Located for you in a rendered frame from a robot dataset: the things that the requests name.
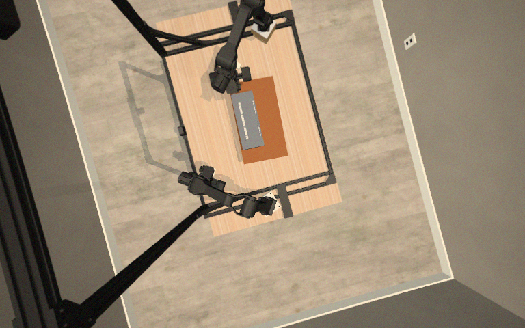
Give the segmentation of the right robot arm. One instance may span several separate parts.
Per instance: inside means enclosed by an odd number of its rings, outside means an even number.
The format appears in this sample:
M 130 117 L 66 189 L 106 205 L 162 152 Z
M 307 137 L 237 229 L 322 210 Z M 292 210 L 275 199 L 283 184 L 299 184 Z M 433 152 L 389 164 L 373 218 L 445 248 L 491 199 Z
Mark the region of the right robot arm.
M 204 169 L 203 169 L 204 168 Z M 272 216 L 273 210 L 275 210 L 275 205 L 277 200 L 270 197 L 259 197 L 258 200 L 255 197 L 250 197 L 250 195 L 241 193 L 233 195 L 231 193 L 226 193 L 222 190 L 219 190 L 213 187 L 210 182 L 205 179 L 211 179 L 213 181 L 213 174 L 215 172 L 213 167 L 209 166 L 200 166 L 199 172 L 201 176 L 197 174 L 189 174 L 187 172 L 182 172 L 178 177 L 178 183 L 188 186 L 187 190 L 194 195 L 207 195 L 218 202 L 221 202 L 223 206 L 231 208 L 234 213 L 238 216 L 245 217 L 247 219 L 254 217 L 256 212 L 261 213 L 262 215 Z M 234 199 L 236 197 L 245 196 L 243 204 L 241 206 L 240 212 L 235 212 L 235 209 L 232 207 Z M 270 201 L 271 200 L 271 201 Z M 266 204 L 260 204 L 266 203 Z

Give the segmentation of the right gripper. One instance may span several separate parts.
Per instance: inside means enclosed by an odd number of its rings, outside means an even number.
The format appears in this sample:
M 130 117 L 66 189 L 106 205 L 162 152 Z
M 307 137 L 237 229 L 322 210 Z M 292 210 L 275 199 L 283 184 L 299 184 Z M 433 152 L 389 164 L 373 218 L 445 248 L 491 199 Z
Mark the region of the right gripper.
M 197 174 L 197 173 L 195 173 L 195 172 L 189 172 L 189 173 L 190 173 L 190 174 Z M 211 181 L 211 179 L 208 179 L 208 178 L 206 178 L 206 179 L 210 182 L 210 184 L 211 184 L 213 187 L 215 187 L 215 188 L 217 188 L 217 189 L 220 189 L 220 190 L 224 191 L 224 187 L 225 187 L 225 185 L 226 185 L 226 183 L 225 183 L 224 181 L 221 181 L 221 180 L 218 180 L 218 181 L 217 181 L 217 179 L 213 179 L 213 181 Z

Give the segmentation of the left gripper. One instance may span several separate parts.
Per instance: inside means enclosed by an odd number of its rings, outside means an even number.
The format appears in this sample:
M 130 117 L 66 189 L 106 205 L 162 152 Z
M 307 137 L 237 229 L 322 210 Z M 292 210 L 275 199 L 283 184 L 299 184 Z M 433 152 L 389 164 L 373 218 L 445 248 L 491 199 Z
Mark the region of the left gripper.
M 241 68 L 241 72 L 242 73 L 238 73 L 237 70 L 236 70 L 235 74 L 234 74 L 234 76 L 232 76 L 232 78 L 237 78 L 238 79 L 237 80 L 238 83 L 239 83 L 239 79 L 243 79 L 243 82 L 247 82 L 247 81 L 251 81 L 252 80 L 251 73 L 250 73 L 250 67 L 248 67 L 248 66 L 242 67 Z M 210 72 L 209 73 L 211 86 L 212 86 L 216 76 L 217 76 L 217 72 Z

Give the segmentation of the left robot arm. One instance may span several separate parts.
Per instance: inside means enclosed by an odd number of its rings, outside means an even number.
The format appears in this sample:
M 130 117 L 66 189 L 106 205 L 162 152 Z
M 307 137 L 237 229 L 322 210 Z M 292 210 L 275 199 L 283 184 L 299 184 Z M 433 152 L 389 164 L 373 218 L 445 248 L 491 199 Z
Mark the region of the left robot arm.
M 220 48 L 215 58 L 214 71 L 217 72 L 217 76 L 211 86 L 214 90 L 222 94 L 225 91 L 227 94 L 235 94 L 241 90 L 241 84 L 237 82 L 237 78 L 232 78 L 237 68 L 237 49 L 251 17 L 253 17 L 253 23 L 258 25 L 258 31 L 270 31 L 274 15 L 265 11 L 264 6 L 265 0 L 240 0 L 237 17 L 228 41 Z

